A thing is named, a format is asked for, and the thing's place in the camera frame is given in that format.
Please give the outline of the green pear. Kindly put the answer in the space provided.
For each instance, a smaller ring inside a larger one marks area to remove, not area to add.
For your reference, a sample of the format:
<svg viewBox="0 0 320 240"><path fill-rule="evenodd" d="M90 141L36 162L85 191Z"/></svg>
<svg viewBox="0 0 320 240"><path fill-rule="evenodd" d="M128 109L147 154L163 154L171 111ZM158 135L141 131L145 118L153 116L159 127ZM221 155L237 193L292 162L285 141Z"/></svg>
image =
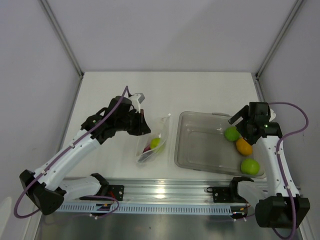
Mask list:
<svg viewBox="0 0 320 240"><path fill-rule="evenodd" d="M151 147L152 150L158 150L160 147L160 143L161 143L161 138L156 137L151 140L149 146Z"/></svg>

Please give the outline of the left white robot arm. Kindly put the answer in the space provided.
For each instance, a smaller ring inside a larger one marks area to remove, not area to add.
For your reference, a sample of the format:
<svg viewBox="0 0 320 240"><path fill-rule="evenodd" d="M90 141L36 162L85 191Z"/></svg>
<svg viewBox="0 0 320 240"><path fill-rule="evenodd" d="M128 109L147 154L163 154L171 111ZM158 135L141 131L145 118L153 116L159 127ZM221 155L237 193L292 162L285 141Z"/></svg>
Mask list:
<svg viewBox="0 0 320 240"><path fill-rule="evenodd" d="M65 177L84 157L117 132L127 132L131 136L149 134L151 130L141 108L144 99L142 93L114 97L108 107L85 120L67 147L43 166L34 171L26 169L20 174L24 194L43 215L54 213L70 200L110 199L109 182L98 173L76 180L65 180Z"/></svg>

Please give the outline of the polka dot zip top bag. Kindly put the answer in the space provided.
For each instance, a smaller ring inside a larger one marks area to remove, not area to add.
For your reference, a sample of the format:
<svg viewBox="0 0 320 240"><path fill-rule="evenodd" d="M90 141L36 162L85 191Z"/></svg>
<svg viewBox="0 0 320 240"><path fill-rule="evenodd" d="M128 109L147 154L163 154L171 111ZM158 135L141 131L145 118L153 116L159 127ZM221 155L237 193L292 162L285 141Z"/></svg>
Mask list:
<svg viewBox="0 0 320 240"><path fill-rule="evenodd" d="M166 147L169 137L171 114L151 121L151 132L140 136L135 149L135 160L138 164L153 161Z"/></svg>

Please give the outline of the purple eggplant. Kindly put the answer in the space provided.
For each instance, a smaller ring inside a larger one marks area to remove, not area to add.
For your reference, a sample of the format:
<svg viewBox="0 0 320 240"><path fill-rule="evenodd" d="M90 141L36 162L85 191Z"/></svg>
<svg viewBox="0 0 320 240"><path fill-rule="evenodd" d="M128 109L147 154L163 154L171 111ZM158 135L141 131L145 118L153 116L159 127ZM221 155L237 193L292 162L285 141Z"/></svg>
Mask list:
<svg viewBox="0 0 320 240"><path fill-rule="evenodd" d="M147 146L147 147L145 147L144 148L144 150L142 151L142 153L144 154L144 153L149 153L149 152L152 152L153 150L151 149L151 147L150 146Z"/></svg>

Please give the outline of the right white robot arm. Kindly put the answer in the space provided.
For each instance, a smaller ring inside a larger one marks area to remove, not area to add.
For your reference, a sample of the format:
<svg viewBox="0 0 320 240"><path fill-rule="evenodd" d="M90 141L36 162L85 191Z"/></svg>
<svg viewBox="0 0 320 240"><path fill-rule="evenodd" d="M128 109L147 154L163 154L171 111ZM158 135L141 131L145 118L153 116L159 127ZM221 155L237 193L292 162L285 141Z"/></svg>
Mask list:
<svg viewBox="0 0 320 240"><path fill-rule="evenodd" d="M301 196L287 165L283 141L290 134L283 134L274 119L269 103L250 102L228 120L260 151L267 179L267 192L263 192L251 178L234 177L228 196L234 202L246 200L260 227L296 230L310 210L310 201Z"/></svg>

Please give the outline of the green bumpy lime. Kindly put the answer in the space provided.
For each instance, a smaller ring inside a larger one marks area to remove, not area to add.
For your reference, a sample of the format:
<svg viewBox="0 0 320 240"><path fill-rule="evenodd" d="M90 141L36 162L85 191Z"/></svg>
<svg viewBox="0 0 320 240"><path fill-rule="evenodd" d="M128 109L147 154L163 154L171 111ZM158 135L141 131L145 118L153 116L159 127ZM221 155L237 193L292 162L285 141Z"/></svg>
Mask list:
<svg viewBox="0 0 320 240"><path fill-rule="evenodd" d="M224 131L224 137L230 142L237 141L240 138L240 136L241 135L235 126L228 127Z"/></svg>

